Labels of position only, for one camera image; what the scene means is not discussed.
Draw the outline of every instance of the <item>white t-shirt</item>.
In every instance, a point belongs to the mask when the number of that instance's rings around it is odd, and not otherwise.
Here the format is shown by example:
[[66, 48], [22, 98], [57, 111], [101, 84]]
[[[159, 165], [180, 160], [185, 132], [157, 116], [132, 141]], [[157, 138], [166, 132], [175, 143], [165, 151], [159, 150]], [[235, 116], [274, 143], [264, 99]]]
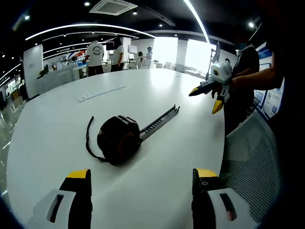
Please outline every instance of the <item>white t-shirt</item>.
[[153, 56], [153, 53], [152, 52], [148, 52], [147, 55], [146, 55], [146, 58], [148, 60], [151, 60], [152, 59], [152, 56]]
[[88, 46], [87, 55], [90, 56], [88, 67], [100, 66], [102, 65], [102, 58], [104, 54], [103, 45], [94, 41]]
[[116, 65], [119, 63], [120, 55], [124, 53], [124, 47], [120, 45], [116, 50], [113, 51], [112, 64]]

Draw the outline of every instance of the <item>black ceiling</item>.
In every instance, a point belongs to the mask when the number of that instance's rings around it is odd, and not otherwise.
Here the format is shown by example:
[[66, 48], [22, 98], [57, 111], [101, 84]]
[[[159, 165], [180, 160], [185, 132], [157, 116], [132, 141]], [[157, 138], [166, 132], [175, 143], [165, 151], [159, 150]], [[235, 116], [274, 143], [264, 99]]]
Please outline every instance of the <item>black ceiling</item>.
[[[18, 64], [18, 56], [34, 46], [35, 43], [42, 43], [44, 51], [62, 46], [91, 42], [95, 38], [103, 41], [113, 38], [113, 35], [92, 34], [92, 31], [105, 31], [135, 35], [140, 38], [150, 38], [146, 35], [138, 35], [132, 31], [105, 27], [73, 27], [56, 31], [51, 31], [28, 41], [26, 37], [50, 28], [76, 24], [76, 23], [101, 23], [124, 26], [140, 31], [151, 30], [181, 30], [201, 32], [201, 29], [183, 0], [126, 0], [138, 5], [138, 14], [133, 15], [132, 11], [125, 12], [119, 16], [89, 13], [90, 9], [99, 0], [89, 0], [91, 5], [84, 6], [85, 0], [23, 0], [20, 2], [6, 2], [3, 9], [7, 9], [5, 14], [6, 24], [2, 25], [2, 31], [7, 36], [0, 38], [0, 51], [5, 53], [0, 66], [2, 71], [8, 71]], [[236, 36], [241, 32], [250, 37], [254, 30], [247, 24], [255, 19], [250, 8], [243, 4], [243, 0], [190, 0], [196, 9], [199, 17], [203, 21], [207, 33], [230, 42], [235, 42]], [[30, 15], [28, 21], [24, 20], [25, 15]], [[172, 22], [169, 25], [162, 20], [162, 17]], [[74, 35], [60, 36], [43, 41], [44, 39], [75, 32]]]

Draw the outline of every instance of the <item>white wall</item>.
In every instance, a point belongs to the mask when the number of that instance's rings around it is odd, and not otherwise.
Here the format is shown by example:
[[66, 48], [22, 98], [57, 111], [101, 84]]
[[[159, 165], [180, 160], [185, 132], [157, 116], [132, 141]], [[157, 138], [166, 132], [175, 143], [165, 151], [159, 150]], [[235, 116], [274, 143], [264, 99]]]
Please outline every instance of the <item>white wall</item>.
[[177, 60], [176, 60], [177, 64], [185, 65], [186, 49], [187, 49], [187, 41], [178, 40]]
[[124, 62], [128, 61], [128, 45], [131, 44], [132, 39], [130, 37], [122, 37], [121, 42], [124, 47]]
[[52, 65], [52, 63], [58, 62], [60, 61], [63, 57], [68, 57], [71, 53], [65, 53], [63, 55], [59, 55], [59, 56], [54, 56], [52, 58], [49, 58], [47, 60], [43, 61], [43, 65], [48, 65], [48, 67], [50, 68], [50, 66]]
[[132, 41], [131, 45], [137, 46], [138, 52], [143, 52], [143, 55], [145, 56], [147, 54], [148, 47], [152, 47], [152, 52], [153, 52], [153, 43], [154, 43], [154, 39], [141, 39], [141, 40]]
[[232, 68], [234, 68], [234, 66], [237, 62], [237, 59], [238, 59], [237, 56], [221, 49], [220, 55], [219, 55], [219, 62], [224, 61], [226, 58], [228, 58], [230, 60], [230, 64], [231, 64]]
[[30, 99], [38, 94], [37, 77], [43, 69], [42, 53], [42, 44], [36, 45], [23, 53], [25, 87]]

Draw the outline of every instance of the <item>desk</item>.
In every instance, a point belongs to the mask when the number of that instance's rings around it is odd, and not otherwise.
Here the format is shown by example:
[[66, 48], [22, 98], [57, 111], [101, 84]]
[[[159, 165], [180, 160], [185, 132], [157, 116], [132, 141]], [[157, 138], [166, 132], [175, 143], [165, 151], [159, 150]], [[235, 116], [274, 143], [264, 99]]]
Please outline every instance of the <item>desk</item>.
[[[29, 101], [15, 127], [7, 161], [8, 194], [21, 222], [74, 170], [90, 168], [91, 228], [192, 227], [192, 171], [220, 173], [224, 149], [223, 110], [212, 114], [211, 95], [189, 97], [201, 80], [168, 69], [105, 73], [65, 84]], [[79, 103], [87, 93], [120, 90]], [[96, 136], [110, 117], [135, 119], [140, 129], [174, 104], [176, 117], [141, 145], [132, 160], [114, 167], [86, 150], [102, 152]]]

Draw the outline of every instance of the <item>window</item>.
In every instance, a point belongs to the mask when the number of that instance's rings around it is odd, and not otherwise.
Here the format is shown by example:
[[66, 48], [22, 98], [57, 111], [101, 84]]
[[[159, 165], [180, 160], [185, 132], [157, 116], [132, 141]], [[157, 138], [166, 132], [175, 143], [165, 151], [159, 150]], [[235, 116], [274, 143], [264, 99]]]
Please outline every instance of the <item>window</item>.
[[176, 63], [178, 38], [157, 37], [154, 39], [152, 59], [161, 63]]
[[211, 49], [216, 50], [216, 45], [189, 40], [186, 49], [185, 65], [206, 73], [209, 68]]

